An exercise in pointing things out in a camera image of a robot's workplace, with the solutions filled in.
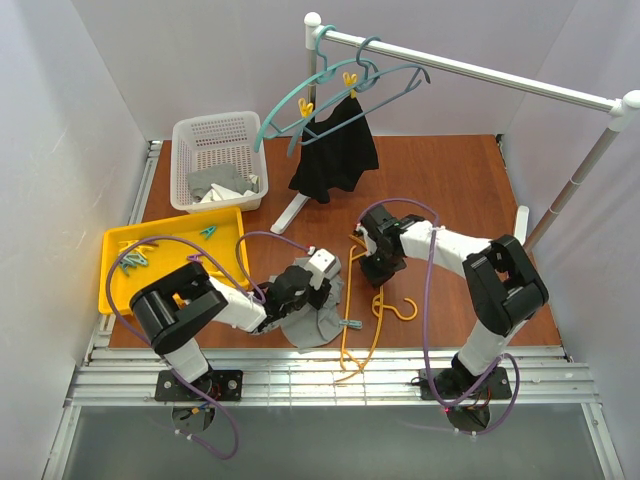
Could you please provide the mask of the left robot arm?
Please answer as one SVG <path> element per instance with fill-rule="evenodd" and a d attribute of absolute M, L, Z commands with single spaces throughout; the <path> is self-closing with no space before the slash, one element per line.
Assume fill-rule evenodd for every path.
<path fill-rule="evenodd" d="M 189 263 L 137 292 L 130 308 L 154 352 L 188 383 L 209 371 L 195 336 L 210 322 L 260 335 L 292 320 L 296 313 L 329 304 L 340 271 L 338 260 L 302 258 L 259 286 L 266 302 L 223 284 L 202 265 Z"/>

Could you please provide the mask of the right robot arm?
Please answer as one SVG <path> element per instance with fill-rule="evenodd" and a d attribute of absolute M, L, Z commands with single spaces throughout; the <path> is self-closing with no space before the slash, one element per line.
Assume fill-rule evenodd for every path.
<path fill-rule="evenodd" d="M 521 325 L 547 303 L 549 293 L 521 242 L 512 235 L 489 240 L 462 235 L 418 215 L 394 217 L 383 205 L 364 213 L 357 230 L 367 253 L 363 274 L 377 288 L 406 267 L 407 258 L 433 261 L 466 280 L 477 320 L 451 367 L 435 384 L 465 391 L 495 368 Z"/>

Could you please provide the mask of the grey underwear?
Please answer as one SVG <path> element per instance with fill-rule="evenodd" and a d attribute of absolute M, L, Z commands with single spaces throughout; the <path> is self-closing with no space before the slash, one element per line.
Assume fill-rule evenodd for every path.
<path fill-rule="evenodd" d="M 330 270 L 330 291 L 320 309 L 306 304 L 301 310 L 285 316 L 278 324 L 285 338 L 299 349 L 321 347 L 333 341 L 341 332 L 341 314 L 338 306 L 344 281 L 340 276 L 341 262 Z"/>

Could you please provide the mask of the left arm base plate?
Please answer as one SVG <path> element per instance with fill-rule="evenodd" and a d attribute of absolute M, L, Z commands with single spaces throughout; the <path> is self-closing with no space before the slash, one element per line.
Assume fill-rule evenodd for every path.
<path fill-rule="evenodd" d="M 242 396 L 242 370 L 210 370 L 192 386 L 216 401 L 238 401 Z M 154 399 L 159 402 L 204 401 L 201 394 L 182 384 L 170 370 L 158 374 Z"/>

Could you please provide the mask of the light blue clothespin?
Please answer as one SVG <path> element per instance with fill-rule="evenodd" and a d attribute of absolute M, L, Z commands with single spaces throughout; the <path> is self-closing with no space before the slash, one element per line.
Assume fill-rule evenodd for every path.
<path fill-rule="evenodd" d="M 363 328 L 363 324 L 361 321 L 347 320 L 347 319 L 340 320 L 339 326 L 342 328 L 355 329 L 355 330 L 361 330 Z"/>

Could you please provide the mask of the yellow hanger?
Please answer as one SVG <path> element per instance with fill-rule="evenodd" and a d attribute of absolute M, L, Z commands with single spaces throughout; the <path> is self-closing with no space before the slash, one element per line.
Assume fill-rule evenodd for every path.
<path fill-rule="evenodd" d="M 346 282 L 346 294 L 345 294 L 345 309 L 344 309 L 344 317 L 343 319 L 353 320 L 350 316 L 351 313 L 351 300 L 352 300 L 352 285 L 353 285 L 353 267 L 355 265 L 355 261 L 364 257 L 366 251 L 355 242 L 349 249 L 349 257 L 348 257 L 348 268 L 347 268 L 347 282 Z M 403 322 L 411 322 L 413 321 L 418 314 L 418 306 L 416 302 L 410 297 L 404 297 L 403 301 L 406 302 L 409 306 L 412 307 L 412 312 L 409 315 L 402 314 L 398 308 L 392 304 L 389 304 L 385 301 L 384 297 L 384 288 L 380 287 L 378 293 L 372 298 L 371 301 L 371 312 L 376 319 L 376 329 L 373 336 L 373 340 L 371 346 L 369 347 L 368 354 L 364 360 L 359 360 L 347 348 L 347 340 L 348 340 L 348 331 L 355 329 L 347 329 L 342 328 L 342 333 L 340 337 L 340 353 L 339 353 L 339 364 L 340 369 L 343 372 L 347 371 L 346 362 L 351 361 L 355 365 L 355 370 L 351 373 L 344 375 L 342 378 L 336 379 L 335 383 L 340 384 L 351 380 L 352 378 L 360 375 L 364 372 L 367 365 L 371 361 L 377 347 L 379 344 L 380 335 L 382 332 L 382 327 L 384 323 L 384 315 L 387 311 L 391 312 L 397 319 Z"/>

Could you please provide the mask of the grey-blue hanger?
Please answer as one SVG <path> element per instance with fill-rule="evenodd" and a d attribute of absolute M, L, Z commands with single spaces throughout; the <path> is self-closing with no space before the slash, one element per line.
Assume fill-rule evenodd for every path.
<path fill-rule="evenodd" d="M 321 140 L 344 127 L 363 120 L 367 114 L 414 91 L 421 84 L 429 84 L 431 82 L 427 70 L 416 63 L 406 63 L 386 70 L 381 70 L 375 62 L 362 56 L 363 50 L 363 47 L 359 47 L 354 58 L 347 59 L 333 65 L 325 64 L 323 70 L 316 72 L 305 79 L 300 85 L 290 91 L 276 105 L 276 107 L 274 107 L 268 115 L 267 120 L 263 123 L 261 130 L 265 131 L 267 128 L 271 127 L 278 136 L 289 132 L 291 134 L 291 140 L 289 142 L 287 154 L 292 155 L 297 144 L 307 146 Z M 363 75 L 358 76 L 357 74 L 344 72 L 343 82 L 345 84 L 345 88 L 327 100 L 324 104 L 317 105 L 315 97 L 316 87 L 331 81 L 336 76 L 336 72 L 340 68 L 352 63 L 363 69 Z M 413 72 L 413 75 L 404 89 L 368 110 L 362 109 L 357 101 L 357 95 L 373 88 L 383 76 L 400 70 L 411 70 Z M 310 91 L 310 99 L 305 100 L 300 98 L 298 100 L 300 119 L 283 128 L 277 126 L 273 122 L 275 115 L 287 102 L 295 98 L 296 95 L 304 89 Z"/>

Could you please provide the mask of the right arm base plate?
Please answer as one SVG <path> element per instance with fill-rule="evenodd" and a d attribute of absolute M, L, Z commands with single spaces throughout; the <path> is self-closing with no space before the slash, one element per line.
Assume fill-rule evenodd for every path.
<path fill-rule="evenodd" d="M 459 386 L 450 376 L 450 368 L 435 369 L 434 384 L 441 398 L 446 401 L 453 401 L 465 393 L 469 387 Z M 411 384 L 420 388 L 422 400 L 434 400 L 435 396 L 431 391 L 425 369 L 418 371 L 418 376 L 411 380 Z M 466 401 L 472 400 L 509 400 L 512 398 L 512 384 L 508 379 L 507 371 L 503 367 L 496 367 L 491 374 L 483 381 L 478 389 L 474 390 Z"/>

